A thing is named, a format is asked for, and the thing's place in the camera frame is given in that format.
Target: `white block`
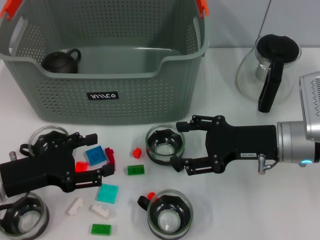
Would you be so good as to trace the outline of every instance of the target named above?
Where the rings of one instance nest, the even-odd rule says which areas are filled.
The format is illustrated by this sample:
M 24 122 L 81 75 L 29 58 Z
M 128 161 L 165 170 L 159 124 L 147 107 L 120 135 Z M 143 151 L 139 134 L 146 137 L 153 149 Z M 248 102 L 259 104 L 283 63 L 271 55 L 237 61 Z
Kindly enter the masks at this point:
M 103 217 L 103 218 L 105 218 L 105 219 L 107 219 L 107 218 L 109 217 L 109 214 L 110 214 L 109 209 L 106 209 L 106 208 L 102 207 L 101 205 L 97 205 L 97 204 L 92 205 L 92 206 L 90 207 L 90 209 L 91 209 L 94 213 L 98 214 L 99 216 L 101 216 L 101 217 Z
M 84 205 L 84 200 L 81 197 L 76 197 L 65 213 L 69 216 L 75 216 L 78 214 L 79 208 Z

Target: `green lego brick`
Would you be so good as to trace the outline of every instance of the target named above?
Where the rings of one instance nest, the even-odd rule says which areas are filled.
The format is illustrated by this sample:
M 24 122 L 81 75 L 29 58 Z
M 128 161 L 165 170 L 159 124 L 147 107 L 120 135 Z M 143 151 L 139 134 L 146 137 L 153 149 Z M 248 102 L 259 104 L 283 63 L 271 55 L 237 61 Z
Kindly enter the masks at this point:
M 91 234 L 92 235 L 110 236 L 111 229 L 112 229 L 111 225 L 92 224 Z
M 145 174 L 145 166 L 144 165 L 135 165 L 135 166 L 128 166 L 128 175 L 142 175 Z

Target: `orange basket handle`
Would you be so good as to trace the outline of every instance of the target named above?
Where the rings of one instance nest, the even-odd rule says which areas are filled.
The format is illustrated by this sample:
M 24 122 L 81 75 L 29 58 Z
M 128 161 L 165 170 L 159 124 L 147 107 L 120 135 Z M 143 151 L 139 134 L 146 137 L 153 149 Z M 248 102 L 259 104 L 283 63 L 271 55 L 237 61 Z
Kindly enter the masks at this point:
M 200 17 L 204 18 L 204 13 L 206 16 L 209 16 L 209 8 L 207 4 L 207 0 L 196 0 L 196 4 L 198 6 Z
M 22 1 L 23 0 L 7 0 L 0 12 L 0 18 L 2 18 L 5 13 L 9 14 L 6 17 L 7 20 L 10 20 L 11 18 L 13 18 L 18 8 L 20 7 Z

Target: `plastic toy block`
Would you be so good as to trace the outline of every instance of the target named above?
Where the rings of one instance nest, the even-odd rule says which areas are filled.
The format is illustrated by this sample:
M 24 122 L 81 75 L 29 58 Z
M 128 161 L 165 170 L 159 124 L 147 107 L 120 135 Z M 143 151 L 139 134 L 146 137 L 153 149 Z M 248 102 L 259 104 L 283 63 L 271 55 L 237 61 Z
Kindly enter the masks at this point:
M 151 200 L 156 194 L 154 192 L 150 192 L 147 196 L 149 200 Z
M 141 149 L 140 148 L 136 148 L 135 150 L 133 150 L 132 155 L 134 156 L 135 159 L 139 159 L 141 156 Z
M 111 229 L 112 229 L 111 225 L 92 224 L 91 234 L 92 235 L 110 236 Z
M 75 172 L 76 173 L 82 173 L 82 172 L 85 172 L 87 171 L 88 169 L 88 163 L 87 162 L 84 162 L 84 161 L 78 161 L 75 165 Z
M 115 204 L 118 190 L 118 186 L 102 184 L 96 200 L 103 203 Z
M 113 164 L 114 165 L 114 171 L 116 171 L 116 162 L 115 162 L 115 157 L 114 157 L 114 151 L 111 148 L 106 148 L 105 150 L 105 154 L 109 159 L 109 163 L 108 164 Z
M 101 205 L 92 205 L 90 207 L 90 210 L 93 211 L 94 213 L 98 214 L 99 216 L 107 219 L 109 217 L 110 211 L 109 209 L 106 209 L 104 207 L 102 207 Z
M 106 155 L 101 146 L 92 148 L 86 151 L 85 153 L 88 156 L 91 166 L 102 163 L 103 161 L 107 160 Z
M 144 165 L 135 165 L 128 166 L 128 175 L 142 175 L 145 174 L 145 166 Z
M 65 213 L 69 216 L 75 216 L 78 214 L 79 208 L 84 205 L 84 200 L 81 197 L 76 197 Z

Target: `black cable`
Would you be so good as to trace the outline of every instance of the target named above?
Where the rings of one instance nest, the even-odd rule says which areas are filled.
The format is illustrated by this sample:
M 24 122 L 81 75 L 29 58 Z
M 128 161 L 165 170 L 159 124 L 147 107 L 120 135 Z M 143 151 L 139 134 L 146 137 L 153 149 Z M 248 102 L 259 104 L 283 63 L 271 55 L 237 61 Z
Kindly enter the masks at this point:
M 270 165 L 271 168 L 273 168 L 274 166 L 276 166 L 279 163 L 279 160 L 275 161 L 273 164 Z

